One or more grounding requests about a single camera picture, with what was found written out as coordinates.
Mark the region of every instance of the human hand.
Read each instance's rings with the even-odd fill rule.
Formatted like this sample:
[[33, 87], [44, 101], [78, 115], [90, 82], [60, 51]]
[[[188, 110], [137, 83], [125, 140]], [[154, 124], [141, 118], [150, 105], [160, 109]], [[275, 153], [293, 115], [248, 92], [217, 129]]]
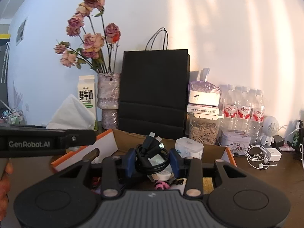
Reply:
[[10, 190], [10, 178], [9, 174], [13, 173], [13, 166], [8, 163], [2, 179], [0, 180], [0, 221], [6, 216], [6, 209], [9, 204], [7, 193]]

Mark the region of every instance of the bag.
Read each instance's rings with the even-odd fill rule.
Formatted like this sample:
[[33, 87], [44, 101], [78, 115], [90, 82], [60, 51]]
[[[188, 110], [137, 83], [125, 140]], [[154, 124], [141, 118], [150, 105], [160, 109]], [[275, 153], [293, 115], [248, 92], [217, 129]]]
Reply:
[[187, 49], [125, 51], [119, 129], [142, 135], [154, 132], [168, 139], [183, 137], [188, 84]]

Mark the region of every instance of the screw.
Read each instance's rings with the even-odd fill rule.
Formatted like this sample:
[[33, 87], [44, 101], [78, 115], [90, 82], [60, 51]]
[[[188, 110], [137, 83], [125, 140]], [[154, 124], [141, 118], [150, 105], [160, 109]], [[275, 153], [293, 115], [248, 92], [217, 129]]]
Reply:
[[201, 194], [201, 191], [196, 188], [191, 188], [186, 191], [186, 194], [191, 197], [197, 197]]
[[103, 195], [106, 197], [114, 197], [118, 195], [118, 191], [116, 189], [109, 188], [103, 191]]

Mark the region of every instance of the white wall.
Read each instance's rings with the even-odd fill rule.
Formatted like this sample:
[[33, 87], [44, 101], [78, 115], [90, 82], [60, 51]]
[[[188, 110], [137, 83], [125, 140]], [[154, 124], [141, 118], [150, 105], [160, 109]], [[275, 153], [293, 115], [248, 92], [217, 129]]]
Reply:
[[[47, 123], [68, 94], [77, 94], [78, 76], [92, 73], [88, 67], [63, 67], [53, 51], [56, 39], [79, 46], [65, 27], [81, 1], [25, 0], [13, 18], [12, 40], [20, 23], [28, 21], [25, 39], [11, 46], [9, 100], [15, 81], [23, 103], [29, 104], [30, 124]], [[106, 0], [104, 17], [122, 32], [118, 72], [123, 51], [144, 49], [164, 26], [170, 49], [189, 49], [191, 71], [211, 67], [209, 81], [214, 84], [263, 89], [266, 113], [285, 125], [304, 110], [303, 9], [303, 0]], [[100, 18], [94, 24], [101, 32]]]

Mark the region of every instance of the vase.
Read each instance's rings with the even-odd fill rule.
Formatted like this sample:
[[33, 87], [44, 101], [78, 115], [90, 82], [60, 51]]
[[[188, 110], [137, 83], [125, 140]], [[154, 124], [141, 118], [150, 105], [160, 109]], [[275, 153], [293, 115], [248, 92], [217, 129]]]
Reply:
[[117, 110], [102, 110], [101, 125], [104, 129], [118, 128]]
[[102, 109], [102, 127], [117, 128], [120, 74], [98, 74], [97, 106]]
[[118, 109], [120, 74], [98, 74], [97, 106], [102, 110]]

